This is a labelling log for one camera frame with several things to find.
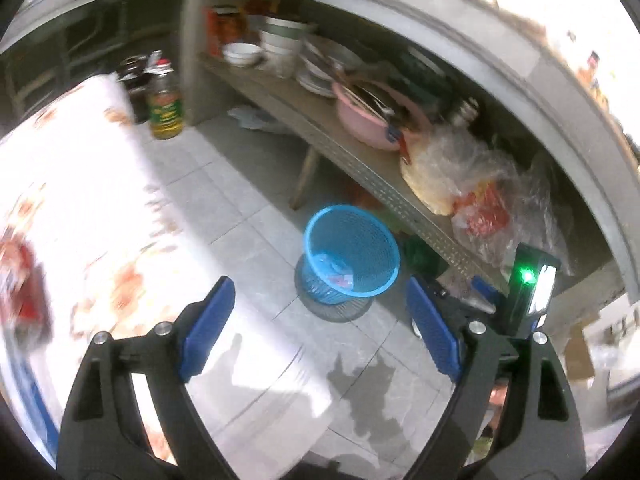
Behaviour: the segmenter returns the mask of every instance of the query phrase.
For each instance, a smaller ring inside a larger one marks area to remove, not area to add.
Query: tile floor
[[[341,396],[310,456],[366,479],[402,476],[452,391],[412,333],[403,299],[407,273],[364,316],[345,323],[310,313],[294,286],[306,222],[322,206],[346,200],[336,191],[342,173],[323,161],[307,202],[292,211],[287,201],[305,155],[301,139],[243,130],[228,116],[171,140],[153,140],[145,124],[136,132],[159,180],[220,267],[304,344]]]

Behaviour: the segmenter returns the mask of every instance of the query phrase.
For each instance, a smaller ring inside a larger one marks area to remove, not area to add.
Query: green label
[[[164,106],[154,105],[151,107],[149,120],[152,124],[159,126],[169,126],[182,118],[182,102],[176,99],[174,102]]]

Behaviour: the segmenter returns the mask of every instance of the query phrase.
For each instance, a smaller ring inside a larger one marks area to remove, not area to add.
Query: metal screw
[[[96,343],[97,345],[102,345],[107,342],[108,338],[109,332],[98,332],[96,335],[94,335],[94,343]]]
[[[167,335],[171,332],[173,325],[169,321],[161,321],[154,327],[154,332],[158,335]]]
[[[534,332],[533,341],[535,341],[539,345],[543,345],[548,341],[548,338],[546,337],[546,334],[544,332]]]
[[[486,332],[486,327],[481,321],[472,321],[469,323],[469,330],[472,334],[481,335]]]

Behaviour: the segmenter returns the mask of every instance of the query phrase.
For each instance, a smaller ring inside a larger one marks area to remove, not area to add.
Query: blue gripper pad
[[[438,371],[448,375],[457,383],[462,375],[458,341],[449,331],[425,290],[413,276],[407,285],[406,308],[414,318]]]
[[[182,343],[182,359],[178,373],[183,382],[199,375],[204,368],[209,353],[220,337],[236,302],[236,287],[229,278],[223,278],[218,290],[194,323],[193,328]]]

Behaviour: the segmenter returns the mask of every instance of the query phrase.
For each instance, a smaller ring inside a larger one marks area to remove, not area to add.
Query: pink plastic bowl
[[[411,99],[405,95],[402,95],[400,92],[389,88],[389,86],[384,83],[379,83],[377,81],[369,82],[379,86],[383,90],[386,90],[389,92],[391,97],[398,102],[398,104],[405,106],[414,118],[415,123],[418,125],[420,133],[426,134],[430,131],[431,123],[416,103],[411,101]],[[351,135],[361,142],[364,142],[378,150],[394,152],[400,149],[400,145],[397,142],[391,142],[386,138],[385,121],[382,121],[356,105],[353,105],[342,91],[342,86],[339,83],[334,82],[332,88],[334,89],[334,93],[337,97],[336,107],[338,118]]]

